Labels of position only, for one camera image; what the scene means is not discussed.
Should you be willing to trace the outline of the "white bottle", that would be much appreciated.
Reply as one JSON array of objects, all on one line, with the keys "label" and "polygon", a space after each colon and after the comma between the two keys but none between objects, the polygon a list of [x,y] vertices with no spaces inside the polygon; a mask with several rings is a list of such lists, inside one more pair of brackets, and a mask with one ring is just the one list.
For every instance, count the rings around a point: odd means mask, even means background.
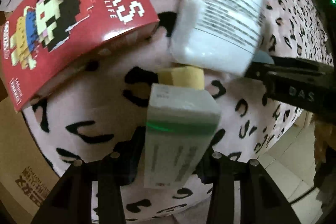
[{"label": "white bottle", "polygon": [[244,75],[259,45],[264,0],[181,0],[171,35],[177,63]]}]

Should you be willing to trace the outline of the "pink leopard print blanket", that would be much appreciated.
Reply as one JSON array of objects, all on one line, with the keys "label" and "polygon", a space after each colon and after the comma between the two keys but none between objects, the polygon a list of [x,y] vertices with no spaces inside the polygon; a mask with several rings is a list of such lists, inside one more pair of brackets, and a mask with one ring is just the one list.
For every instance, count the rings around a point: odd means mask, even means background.
[{"label": "pink leopard print blanket", "polygon": [[32,223],[299,223],[258,159],[335,149],[313,0],[1,0],[5,184]]}]

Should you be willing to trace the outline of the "brown cardboard box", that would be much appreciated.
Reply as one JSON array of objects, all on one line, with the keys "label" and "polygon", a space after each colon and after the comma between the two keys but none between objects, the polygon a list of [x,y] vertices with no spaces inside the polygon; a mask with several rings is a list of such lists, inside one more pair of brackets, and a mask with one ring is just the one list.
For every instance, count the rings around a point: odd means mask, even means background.
[{"label": "brown cardboard box", "polygon": [[1,202],[16,223],[30,223],[59,177],[10,99],[1,101]]}]

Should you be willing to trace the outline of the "yellow sponge cube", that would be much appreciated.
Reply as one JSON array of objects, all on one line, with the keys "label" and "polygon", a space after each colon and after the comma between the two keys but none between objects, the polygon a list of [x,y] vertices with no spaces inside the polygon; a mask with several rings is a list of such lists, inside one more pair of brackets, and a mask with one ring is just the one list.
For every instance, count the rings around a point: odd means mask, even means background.
[{"label": "yellow sponge cube", "polygon": [[203,90],[205,75],[201,68],[192,66],[161,69],[157,72],[158,82],[163,85]]}]

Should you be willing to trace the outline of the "red bricks toy box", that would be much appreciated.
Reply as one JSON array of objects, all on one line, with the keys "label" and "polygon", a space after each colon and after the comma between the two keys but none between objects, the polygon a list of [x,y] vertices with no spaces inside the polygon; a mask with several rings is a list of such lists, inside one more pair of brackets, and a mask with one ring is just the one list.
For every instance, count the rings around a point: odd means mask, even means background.
[{"label": "red bricks toy box", "polygon": [[21,111],[50,95],[87,61],[151,37],[150,0],[23,0],[3,24],[3,83]]}]

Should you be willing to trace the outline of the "white green rectangular box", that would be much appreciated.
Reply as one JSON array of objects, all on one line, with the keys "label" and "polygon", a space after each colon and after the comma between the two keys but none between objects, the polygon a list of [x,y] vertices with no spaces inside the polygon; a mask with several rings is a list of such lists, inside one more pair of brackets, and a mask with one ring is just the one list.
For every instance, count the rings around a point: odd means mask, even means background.
[{"label": "white green rectangular box", "polygon": [[221,108],[206,90],[153,84],[147,108],[144,186],[184,186],[209,147]]}]

